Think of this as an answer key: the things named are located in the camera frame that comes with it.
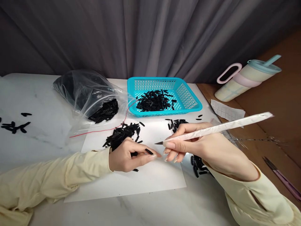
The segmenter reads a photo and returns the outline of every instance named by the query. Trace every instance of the marble table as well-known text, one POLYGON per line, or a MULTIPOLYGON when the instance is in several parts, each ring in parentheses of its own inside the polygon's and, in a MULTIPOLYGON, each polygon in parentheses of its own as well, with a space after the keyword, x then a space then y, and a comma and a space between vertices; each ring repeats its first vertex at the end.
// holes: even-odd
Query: marble table
MULTIPOLYGON (((26 127, 27 133, 11 134, 0 129, 0 171, 81 151, 85 136, 72 142, 67 139, 74 122, 72 107, 52 89, 56 78, 20 73, 0 78, 2 123, 31 122, 26 127), (33 115, 23 117, 22 112, 33 115)), ((109 81, 127 90, 126 80, 109 81)), ((203 109, 169 118, 197 122, 195 118, 203 114, 204 121, 219 120, 197 86, 189 86, 203 109)), ((42 202, 35 207, 30 225, 237 225, 218 182, 209 174, 196 178, 190 155, 185 156, 181 165, 186 188, 71 203, 42 202)))

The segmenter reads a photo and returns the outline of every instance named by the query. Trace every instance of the clear plastic bag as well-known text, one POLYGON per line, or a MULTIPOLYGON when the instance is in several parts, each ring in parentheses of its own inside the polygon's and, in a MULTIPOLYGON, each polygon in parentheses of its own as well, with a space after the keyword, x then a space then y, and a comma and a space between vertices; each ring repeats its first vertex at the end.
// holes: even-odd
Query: clear plastic bag
POLYGON ((120 126, 129 106, 136 101, 126 91, 111 84, 101 72, 94 70, 70 71, 55 80, 53 87, 73 106, 75 121, 69 132, 70 137, 120 126), (118 112, 111 120, 101 123, 89 120, 105 103, 114 99, 117 100, 118 112))

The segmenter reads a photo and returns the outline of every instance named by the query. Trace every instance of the pastel tumbler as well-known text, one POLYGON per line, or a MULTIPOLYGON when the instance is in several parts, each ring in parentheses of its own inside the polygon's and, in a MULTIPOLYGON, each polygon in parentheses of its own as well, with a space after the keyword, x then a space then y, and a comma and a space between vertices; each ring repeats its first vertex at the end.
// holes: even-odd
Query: pastel tumbler
POLYGON ((268 61, 249 60, 248 64, 242 68, 240 63, 231 64, 218 78, 219 84, 225 84, 220 88, 214 96, 222 102, 228 102, 240 94, 246 92, 252 87, 260 85, 263 81, 269 79, 276 73, 281 71, 281 68, 273 65, 281 56, 275 55, 268 61), (238 69, 230 75, 225 81, 220 78, 231 68, 237 66, 238 69))

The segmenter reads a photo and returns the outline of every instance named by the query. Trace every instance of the curtain fold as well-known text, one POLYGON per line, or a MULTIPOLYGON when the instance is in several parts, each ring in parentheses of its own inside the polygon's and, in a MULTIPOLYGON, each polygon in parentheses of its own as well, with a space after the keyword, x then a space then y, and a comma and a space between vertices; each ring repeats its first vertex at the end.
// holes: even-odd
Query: curtain fold
POLYGON ((300 23, 299 0, 0 1, 0 75, 102 70, 214 83, 300 23))

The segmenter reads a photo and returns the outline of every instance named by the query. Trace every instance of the white paper sheet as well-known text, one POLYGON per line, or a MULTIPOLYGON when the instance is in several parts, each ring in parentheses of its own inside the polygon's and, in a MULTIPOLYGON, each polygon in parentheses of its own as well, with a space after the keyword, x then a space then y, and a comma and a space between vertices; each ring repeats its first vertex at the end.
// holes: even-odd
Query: white paper sheet
MULTIPOLYGON (((164 147, 154 143, 165 140, 171 135, 168 130, 168 121, 163 119, 128 119, 126 124, 142 122, 140 125, 140 140, 150 148, 163 154, 164 147)), ((107 136, 113 130, 90 133, 87 135, 82 152, 93 149, 103 149, 107 136)), ((124 195, 133 195, 147 192, 163 191, 186 187, 180 163, 164 162, 164 157, 158 158, 142 167, 139 172, 114 172, 94 182, 87 183, 65 198, 64 202, 76 202, 91 199, 109 198, 124 195)))
POLYGON ((242 109, 231 108, 227 105, 224 105, 216 100, 211 99, 211 106, 214 112, 228 121, 234 121, 237 119, 241 119, 245 116, 245 111, 242 109))

